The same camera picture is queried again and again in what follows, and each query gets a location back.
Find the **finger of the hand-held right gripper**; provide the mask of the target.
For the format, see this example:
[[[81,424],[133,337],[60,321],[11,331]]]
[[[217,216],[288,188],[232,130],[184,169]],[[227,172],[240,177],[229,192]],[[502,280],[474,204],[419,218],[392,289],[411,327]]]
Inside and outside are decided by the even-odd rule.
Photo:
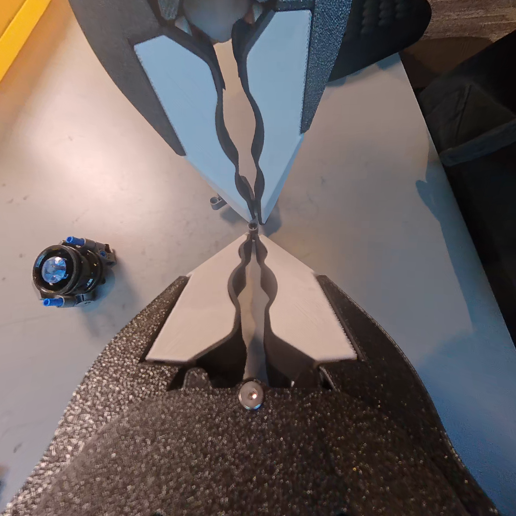
[[[210,37],[171,25],[134,37],[133,48],[186,159],[240,216],[254,219],[254,195],[224,124],[225,84]]]
[[[244,92],[255,116],[255,209],[264,224],[303,140],[301,119],[312,13],[249,8],[232,29]]]

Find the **black toy lens assembly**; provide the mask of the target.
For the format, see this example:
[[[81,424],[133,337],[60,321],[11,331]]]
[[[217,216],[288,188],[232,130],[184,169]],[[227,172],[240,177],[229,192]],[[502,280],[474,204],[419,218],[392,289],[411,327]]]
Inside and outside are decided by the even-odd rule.
[[[69,236],[39,253],[32,280],[43,306],[84,306],[97,300],[116,262],[109,244]]]

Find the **person's black hoodie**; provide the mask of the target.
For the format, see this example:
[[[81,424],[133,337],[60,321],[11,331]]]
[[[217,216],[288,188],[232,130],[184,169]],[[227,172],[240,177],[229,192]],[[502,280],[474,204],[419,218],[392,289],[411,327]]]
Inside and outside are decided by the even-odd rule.
[[[435,79],[418,102],[438,154],[515,119],[515,31]],[[515,143],[443,166],[515,342]]]

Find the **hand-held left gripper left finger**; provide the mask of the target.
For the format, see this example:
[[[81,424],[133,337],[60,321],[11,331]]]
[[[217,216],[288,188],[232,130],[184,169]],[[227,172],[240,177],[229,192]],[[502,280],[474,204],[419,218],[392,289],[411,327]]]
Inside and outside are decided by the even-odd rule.
[[[203,368],[213,386],[240,383],[247,348],[238,295],[246,286],[251,249],[252,237],[246,233],[188,275],[145,356],[147,362]]]

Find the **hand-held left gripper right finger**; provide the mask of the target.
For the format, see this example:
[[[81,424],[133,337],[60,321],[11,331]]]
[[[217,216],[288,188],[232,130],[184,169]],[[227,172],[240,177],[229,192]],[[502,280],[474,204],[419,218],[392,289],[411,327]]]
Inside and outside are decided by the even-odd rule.
[[[269,385],[288,388],[319,365],[356,360],[315,272],[263,235],[255,245],[261,287],[268,296],[263,344]]]

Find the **yellow storage bin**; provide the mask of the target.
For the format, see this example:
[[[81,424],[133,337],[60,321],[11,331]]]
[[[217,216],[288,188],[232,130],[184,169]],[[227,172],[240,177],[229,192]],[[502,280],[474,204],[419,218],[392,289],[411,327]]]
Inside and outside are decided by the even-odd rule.
[[[1,1],[1,80],[50,1]]]

